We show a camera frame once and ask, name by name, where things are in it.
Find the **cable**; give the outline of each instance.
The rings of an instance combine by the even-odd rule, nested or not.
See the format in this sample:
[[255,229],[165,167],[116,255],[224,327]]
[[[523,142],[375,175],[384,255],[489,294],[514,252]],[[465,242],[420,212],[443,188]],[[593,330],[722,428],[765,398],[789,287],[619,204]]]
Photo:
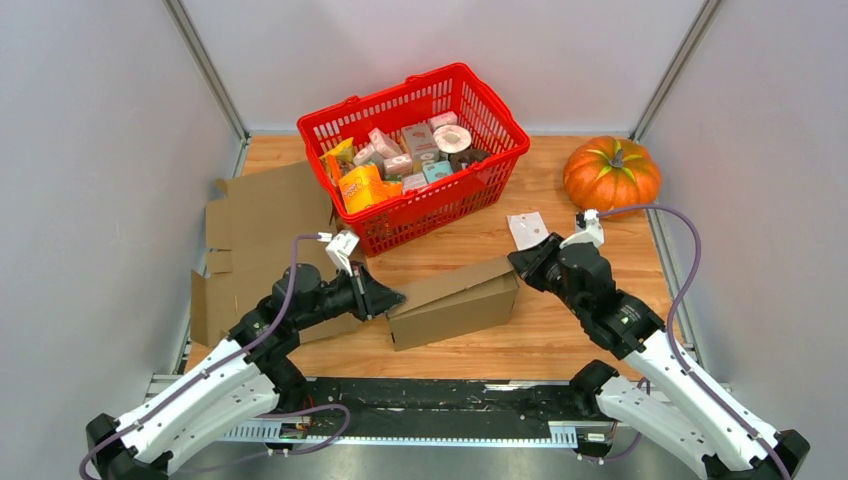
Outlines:
[[[321,238],[321,236],[318,235],[318,234],[298,235],[297,237],[295,237],[294,241],[292,242],[292,256],[291,256],[291,263],[289,265],[297,265],[297,242],[299,242],[301,240],[318,240],[320,238]],[[268,336],[270,336],[272,333],[274,333],[274,330],[282,322],[283,317],[285,316],[286,311],[289,308],[289,304],[291,303],[291,299],[292,299],[292,296],[293,296],[292,292],[294,292],[294,280],[295,280],[296,274],[297,274],[297,268],[291,269],[291,273],[289,275],[289,284],[288,284],[288,287],[286,289],[286,297],[283,300],[283,306],[280,308],[280,311],[277,312],[277,316],[274,317],[274,321],[271,322],[271,326],[269,328],[267,328],[264,332],[262,332],[261,335],[256,337],[256,339],[253,340],[252,342],[250,342],[247,346],[242,347],[238,351],[233,352],[230,355],[224,357],[223,359],[215,362],[214,364],[212,364],[212,366],[207,367],[205,369],[205,372],[204,371],[198,372],[194,377],[192,377],[189,381],[187,381],[185,384],[183,384],[180,388],[178,388],[173,393],[171,393],[167,398],[162,400],[161,403],[159,403],[158,405],[153,407],[148,413],[146,413],[144,416],[139,418],[135,423],[133,423],[132,425],[128,425],[127,427],[125,427],[121,430],[118,430],[117,432],[113,433],[111,436],[106,438],[106,440],[95,445],[94,448],[91,449],[91,451],[89,451],[87,454],[85,454],[82,461],[80,462],[80,465],[79,465],[79,476],[80,476],[80,478],[82,478],[83,480],[97,480],[96,478],[94,478],[94,477],[92,477],[88,474],[88,472],[86,471],[86,465],[88,465],[88,462],[90,462],[98,453],[103,451],[104,448],[106,448],[109,445],[120,440],[122,437],[124,437],[125,435],[127,435],[131,431],[137,430],[139,427],[141,427],[145,423],[149,422],[150,419],[155,417],[159,412],[161,412],[163,409],[165,409],[165,407],[167,407],[168,405],[173,403],[174,400],[179,398],[182,394],[184,394],[186,391],[188,391],[191,387],[193,387],[199,381],[203,380],[204,378],[207,378],[209,374],[211,374],[212,372],[214,372],[215,370],[217,370],[221,366],[225,365],[226,363],[230,362],[231,360],[237,358],[239,355],[250,352],[251,350],[256,348],[257,345],[264,342],[265,339],[268,338]]]
[[760,432],[757,431],[751,424],[749,424],[736,410],[733,409],[727,402],[724,401],[712,388],[695,372],[692,371],[692,367],[689,366],[689,363],[686,361],[686,358],[683,357],[680,353],[680,348],[677,346],[677,340],[674,338],[674,315],[677,312],[677,308],[680,306],[680,303],[683,301],[683,295],[689,290],[689,287],[692,285],[692,281],[695,280],[695,274],[698,272],[698,267],[701,264],[701,235],[698,233],[698,229],[695,228],[695,224],[692,223],[692,220],[689,219],[683,212],[663,205],[654,205],[654,204],[639,204],[639,205],[631,205],[629,207],[616,208],[614,210],[608,210],[606,212],[600,212],[598,214],[599,218],[608,217],[610,215],[615,215],[618,213],[631,212],[634,210],[660,210],[663,212],[670,213],[686,224],[689,227],[689,230],[692,232],[692,236],[695,239],[695,258],[692,261],[692,269],[689,271],[689,275],[686,277],[686,281],[683,282],[683,285],[680,287],[680,291],[677,292],[677,295],[674,297],[674,300],[671,302],[671,308],[668,311],[668,317],[666,318],[666,324],[668,328],[666,329],[666,335],[668,337],[668,343],[671,347],[672,352],[674,353],[674,357],[677,359],[677,363],[680,364],[683,371],[686,372],[687,375],[692,377],[692,380],[703,390],[718,406],[720,406],[728,415],[730,415],[736,423],[738,423],[752,438],[757,440],[757,443],[760,444],[761,447],[768,453],[769,457],[774,460],[777,469],[780,471],[780,475],[783,477],[783,480],[792,480],[792,476],[789,474],[789,471],[786,469],[786,465],[783,464],[783,460],[781,460],[780,456],[771,445],[762,437]]
[[325,410],[341,410],[345,414],[345,420],[344,420],[344,423],[342,423],[342,426],[335,433],[330,435],[329,438],[322,441],[321,443],[318,443],[318,444],[313,445],[311,447],[303,448],[303,449],[300,449],[300,450],[284,449],[284,450],[272,450],[271,452],[269,452],[268,450],[265,450],[265,451],[262,451],[262,452],[251,453],[251,454],[245,455],[241,458],[237,458],[235,460],[232,460],[232,461],[229,461],[229,462],[226,462],[226,463],[222,463],[220,465],[215,465],[214,467],[181,468],[179,471],[182,472],[182,473],[191,473],[191,474],[210,473],[210,472],[215,472],[217,470],[221,470],[222,468],[231,467],[233,465],[239,465],[239,464],[249,462],[251,460],[256,460],[256,459],[262,458],[262,457],[267,457],[267,456],[269,456],[269,453],[276,453],[278,455],[305,455],[307,453],[313,453],[313,452],[317,452],[318,450],[327,448],[331,443],[336,441],[336,439],[338,439],[345,432],[345,430],[347,430],[348,425],[350,425],[350,410],[342,404],[328,403],[327,405],[321,405],[321,406],[318,406],[318,407],[307,408],[306,410],[300,410],[300,411],[297,411],[297,412],[259,415],[258,418],[299,417],[301,415],[309,415],[311,413],[322,412],[322,411],[325,411]]
[[[641,390],[643,384],[645,385],[645,393],[650,395],[651,394],[651,381],[648,380],[645,377],[642,377],[642,379],[639,380],[639,383],[636,384],[636,388]],[[591,456],[588,456],[588,455],[583,455],[582,458],[585,458],[586,460],[588,460],[590,462],[595,462],[599,465],[604,464],[604,463],[613,463],[613,462],[617,462],[619,460],[623,460],[628,455],[633,453],[633,450],[636,450],[636,447],[638,447],[639,443],[642,441],[642,437],[643,437],[642,433],[637,432],[636,438],[633,439],[633,443],[631,443],[629,447],[624,449],[623,452],[616,454],[616,455],[613,455],[612,457],[599,458],[599,457],[591,457]]]

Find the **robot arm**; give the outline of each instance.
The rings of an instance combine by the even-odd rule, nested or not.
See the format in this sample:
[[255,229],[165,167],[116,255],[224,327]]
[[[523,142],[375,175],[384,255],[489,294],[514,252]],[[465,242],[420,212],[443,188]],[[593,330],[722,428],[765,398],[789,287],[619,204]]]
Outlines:
[[[349,235],[343,232],[337,238]],[[347,259],[352,250],[349,241],[340,242],[341,248],[333,241],[328,254],[340,267],[335,279],[323,281],[314,266],[297,264],[293,266],[294,291],[288,293],[290,267],[274,284],[271,295],[248,312],[197,367],[150,402],[118,418],[101,414],[87,425],[89,446],[93,448],[116,431],[137,424],[174,392],[182,392],[147,423],[94,457],[100,478],[167,479],[195,453],[241,422],[271,411],[297,410],[302,405],[305,379],[287,355],[300,345],[299,332],[345,313],[360,321],[369,320],[405,301],[403,295],[374,280],[364,264]],[[252,350],[239,353],[271,327],[287,293],[290,303],[279,325]],[[229,357],[233,358],[214,372],[207,371],[208,366]],[[192,381],[198,376],[202,377],[199,381]]]
[[797,432],[778,432],[724,391],[699,365],[684,371],[669,345],[663,320],[638,298],[616,288],[598,247],[603,230],[597,212],[577,216],[577,233],[556,233],[509,260],[527,285],[551,292],[574,313],[589,338],[659,385],[679,412],[641,395],[612,367],[593,362],[575,382],[601,413],[627,422],[672,452],[701,478],[781,478],[759,438],[741,428],[693,378],[754,426],[794,476],[809,444]]

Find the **orange box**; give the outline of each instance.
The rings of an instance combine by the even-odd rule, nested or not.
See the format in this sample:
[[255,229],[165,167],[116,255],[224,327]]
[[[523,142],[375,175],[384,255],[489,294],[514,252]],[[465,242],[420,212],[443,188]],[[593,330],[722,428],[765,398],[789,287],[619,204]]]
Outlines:
[[389,199],[380,171],[374,164],[356,167],[339,180],[347,213],[357,213]]

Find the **white paper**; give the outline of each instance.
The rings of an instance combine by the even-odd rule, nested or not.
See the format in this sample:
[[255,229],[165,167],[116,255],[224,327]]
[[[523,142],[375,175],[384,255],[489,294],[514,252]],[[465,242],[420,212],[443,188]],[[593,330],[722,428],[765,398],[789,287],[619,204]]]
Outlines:
[[548,227],[539,212],[507,215],[506,222],[519,250],[535,247],[548,238]]

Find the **blue box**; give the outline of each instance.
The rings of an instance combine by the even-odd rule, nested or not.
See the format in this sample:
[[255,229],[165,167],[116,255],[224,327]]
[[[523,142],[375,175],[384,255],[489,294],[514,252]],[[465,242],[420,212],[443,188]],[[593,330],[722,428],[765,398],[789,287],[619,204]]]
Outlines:
[[427,178],[427,183],[435,183],[439,180],[453,175],[453,169],[450,167],[450,162],[436,162],[424,165],[424,177]]

